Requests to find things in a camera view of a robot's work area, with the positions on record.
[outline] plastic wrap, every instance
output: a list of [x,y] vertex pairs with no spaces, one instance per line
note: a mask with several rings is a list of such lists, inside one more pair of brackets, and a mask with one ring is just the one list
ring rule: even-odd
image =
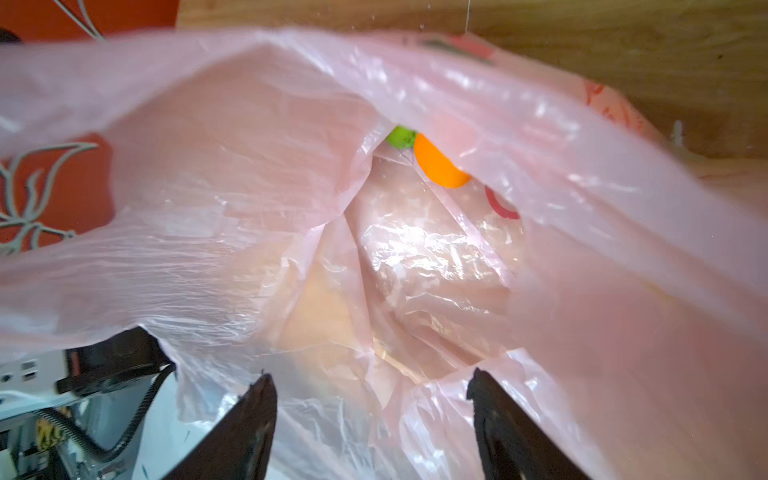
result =
[[[472,38],[306,29],[0,61],[0,154],[99,133],[115,212],[0,263],[0,357],[143,326],[186,420],[270,371],[293,478],[479,477],[475,365],[594,478],[768,473],[768,222],[610,88]],[[396,124],[475,179],[374,157]]]

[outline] cable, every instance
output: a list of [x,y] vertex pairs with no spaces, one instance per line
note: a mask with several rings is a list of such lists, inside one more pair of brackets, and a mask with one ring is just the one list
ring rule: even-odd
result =
[[85,17],[85,21],[88,23],[89,26],[84,24],[80,18],[78,18],[77,15],[74,14],[72,10],[67,7],[67,5],[64,5],[61,3],[61,0],[53,0],[53,2],[58,5],[58,7],[65,13],[69,18],[72,19],[72,21],[76,24],[78,24],[78,27],[82,28],[85,33],[87,33],[91,38],[97,41],[104,41],[106,40],[104,36],[96,29],[96,27],[93,26],[93,22],[91,22],[91,18],[88,17],[88,12],[85,10],[85,3],[84,0],[78,0],[78,7],[80,8],[83,16]]
[[98,31],[98,28],[96,28],[96,25],[94,25],[94,22],[91,21],[91,17],[88,16],[88,10],[85,9],[85,0],[78,0],[78,7],[80,8],[80,13],[83,14],[83,19],[85,20],[85,23],[88,24],[89,27],[91,27],[91,31],[94,32],[96,35],[101,38],[101,40],[104,40],[104,36],[101,34],[100,31]]
[[46,419],[50,423],[59,427],[64,433],[67,434],[70,439],[74,440],[75,443],[80,445],[86,455],[94,459],[96,462],[111,462],[112,460],[115,460],[131,443],[131,440],[133,439],[134,435],[136,435],[136,431],[138,430],[141,421],[144,420],[150,405],[152,405],[154,397],[157,395],[157,392],[160,391],[160,387],[163,385],[165,379],[168,378],[168,376],[175,369],[176,366],[171,363],[157,375],[157,378],[154,380],[154,382],[152,382],[152,386],[149,388],[149,390],[147,390],[146,395],[144,395],[144,398],[141,400],[141,404],[136,410],[131,423],[125,427],[123,435],[109,450],[104,450],[102,447],[100,447],[100,445],[94,442],[88,433],[83,432],[80,427],[75,425],[72,419],[64,416],[58,410],[42,409],[38,410],[36,413],[40,418]]

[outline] crumpled plastic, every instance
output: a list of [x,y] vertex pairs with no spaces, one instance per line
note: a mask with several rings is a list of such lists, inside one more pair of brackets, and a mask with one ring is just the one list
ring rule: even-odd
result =
[[[98,132],[116,212],[0,263],[3,359],[142,326],[187,421],[271,372],[289,478],[480,477],[476,366],[593,478],[768,473],[768,222],[615,91],[468,37],[293,28],[0,61],[0,155]],[[377,149],[396,124],[474,180]]]

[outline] translucent plastic bag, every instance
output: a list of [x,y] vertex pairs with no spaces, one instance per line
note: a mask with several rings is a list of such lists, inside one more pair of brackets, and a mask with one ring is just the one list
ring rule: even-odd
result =
[[[0,62],[0,154],[98,133],[115,212],[0,263],[0,357],[141,325],[186,420],[269,371],[270,468],[292,478],[479,477],[477,365],[594,478],[768,473],[768,222],[615,91],[434,35],[152,34]],[[375,152],[396,124],[475,179],[445,190]],[[29,195],[56,174],[19,180],[33,207],[4,216],[41,230]]]

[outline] green ball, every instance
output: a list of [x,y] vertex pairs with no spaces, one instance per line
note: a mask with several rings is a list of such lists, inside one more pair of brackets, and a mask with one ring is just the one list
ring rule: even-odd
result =
[[394,148],[411,148],[416,141],[416,132],[405,127],[397,126],[386,138],[388,144]]

